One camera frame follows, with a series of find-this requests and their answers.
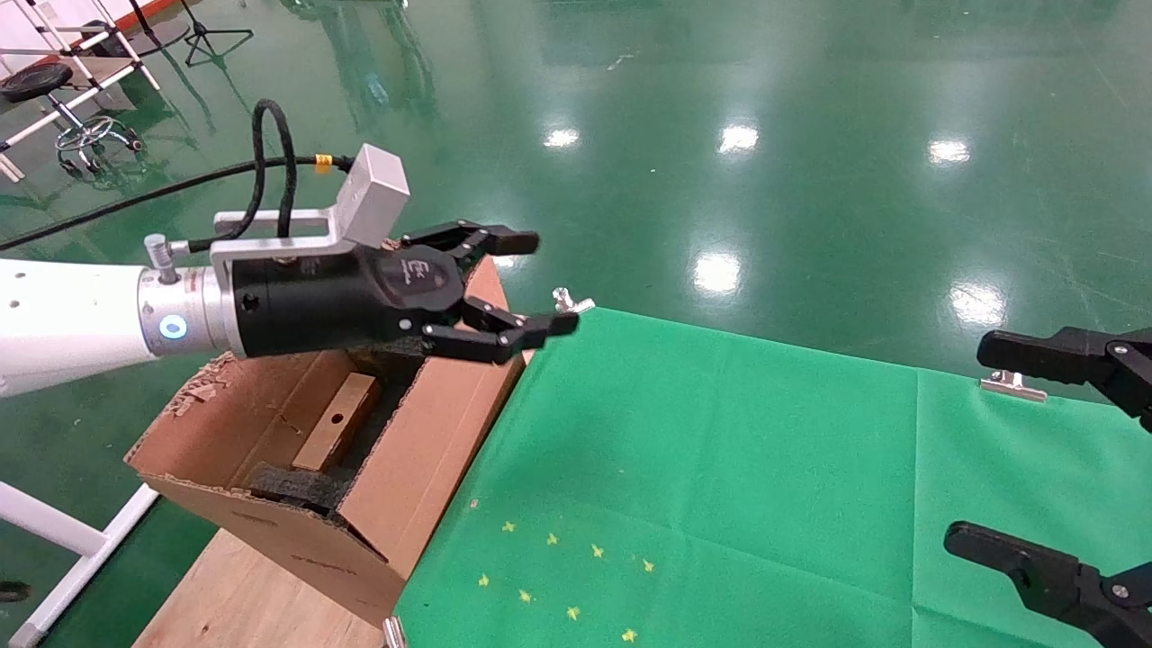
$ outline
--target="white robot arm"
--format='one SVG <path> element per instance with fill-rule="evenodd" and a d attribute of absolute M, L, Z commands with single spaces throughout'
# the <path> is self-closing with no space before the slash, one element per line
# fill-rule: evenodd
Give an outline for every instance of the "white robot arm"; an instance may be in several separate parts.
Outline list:
<path fill-rule="evenodd" d="M 485 254 L 531 254 L 532 232 L 458 220 L 388 238 L 408 199 L 400 158 L 365 144 L 335 204 L 294 210 L 314 236 L 215 240 L 211 265 L 176 268 L 188 241 L 152 234 L 151 268 L 0 259 L 0 398 L 165 355 L 233 351 L 276 355 L 417 336 L 429 355 L 502 363 L 576 312 L 520 317 L 464 297 Z M 243 212 L 215 214 L 218 232 Z M 258 211 L 252 227 L 276 223 Z M 453 325 L 463 321 L 473 331 Z"/>

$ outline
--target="wooden table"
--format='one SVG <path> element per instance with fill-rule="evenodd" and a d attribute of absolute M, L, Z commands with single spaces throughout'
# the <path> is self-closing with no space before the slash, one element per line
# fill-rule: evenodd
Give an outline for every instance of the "wooden table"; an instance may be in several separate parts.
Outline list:
<path fill-rule="evenodd" d="M 381 648 L 384 633 L 220 530 L 134 648 Z"/>

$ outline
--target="cardboard box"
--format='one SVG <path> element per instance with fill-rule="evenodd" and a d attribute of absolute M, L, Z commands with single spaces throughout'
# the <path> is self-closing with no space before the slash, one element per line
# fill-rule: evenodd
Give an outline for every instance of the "cardboard box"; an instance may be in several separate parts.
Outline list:
<path fill-rule="evenodd" d="M 507 308 L 491 259 L 473 271 L 468 292 Z M 244 485 L 262 462 L 289 468 L 355 369 L 343 352 L 221 356 L 184 385 L 124 460 L 165 497 L 380 625 L 523 367 L 520 359 L 503 367 L 427 359 L 410 384 L 386 384 L 402 400 L 386 424 L 377 423 L 382 434 L 327 517 L 253 497 Z"/>

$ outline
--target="green epoxy floor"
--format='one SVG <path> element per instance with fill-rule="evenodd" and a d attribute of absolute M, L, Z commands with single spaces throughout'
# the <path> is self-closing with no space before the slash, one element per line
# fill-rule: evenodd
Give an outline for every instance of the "green epoxy floor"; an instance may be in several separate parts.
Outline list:
<path fill-rule="evenodd" d="M 568 286 L 616 309 L 970 376 L 985 372 L 975 348 L 990 327 L 1152 323 L 1150 3 L 408 1 L 197 5 L 210 27 L 256 38 L 226 67 L 147 59 L 166 103 L 134 83 L 142 108 L 121 115 L 147 142 L 143 168 L 113 151 L 112 174 L 74 182 L 47 131 L 17 145 L 29 179 L 0 180 L 0 236 L 250 158 L 249 110 L 270 97 L 298 151 L 367 141 L 400 155 L 402 228 L 538 229 L 540 253 L 503 268 L 518 310 L 546 310 Z M 9 110 L 0 131 L 33 115 Z M 305 173 L 297 205 L 329 204 L 340 180 Z M 243 209 L 250 182 L 21 255 L 142 263 L 145 234 L 204 235 L 214 211 Z M 138 483 L 121 457 L 204 360 L 0 401 L 0 479 L 103 526 Z M 47 646 L 130 645 L 211 533 L 159 506 Z M 70 563 L 0 527 L 0 578 L 43 593 Z M 31 609 L 0 609 L 0 634 Z"/>

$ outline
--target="black tripod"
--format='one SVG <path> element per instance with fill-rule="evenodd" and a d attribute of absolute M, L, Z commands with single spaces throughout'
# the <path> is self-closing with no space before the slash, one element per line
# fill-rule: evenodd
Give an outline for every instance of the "black tripod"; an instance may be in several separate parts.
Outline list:
<path fill-rule="evenodd" d="M 184 37 L 184 43 L 187 43 L 191 47 L 191 51 L 188 52 L 188 58 L 184 59 L 184 65 L 188 67 L 192 67 L 192 56 L 196 55 L 196 52 L 202 52 L 210 59 L 214 59 L 217 56 L 222 56 L 228 52 L 232 52 L 236 47 L 240 47 L 241 45 L 244 44 L 245 40 L 248 40 L 253 36 L 252 30 L 250 29 L 209 29 L 204 27 L 204 23 L 196 20 L 196 15 L 192 14 L 192 9 L 191 7 L 188 6 L 188 2 L 185 0 L 180 0 L 180 3 L 184 6 L 184 12 L 188 14 L 188 17 L 192 20 L 192 33 Z M 241 38 L 240 42 L 233 45 L 232 47 L 225 50 L 221 53 L 217 53 L 217 51 L 212 48 L 212 42 L 209 40 L 209 36 L 212 33 L 244 33 L 247 36 L 244 36 L 244 38 Z M 207 46 L 207 50 L 200 47 L 200 42 L 203 42 L 204 45 Z"/>

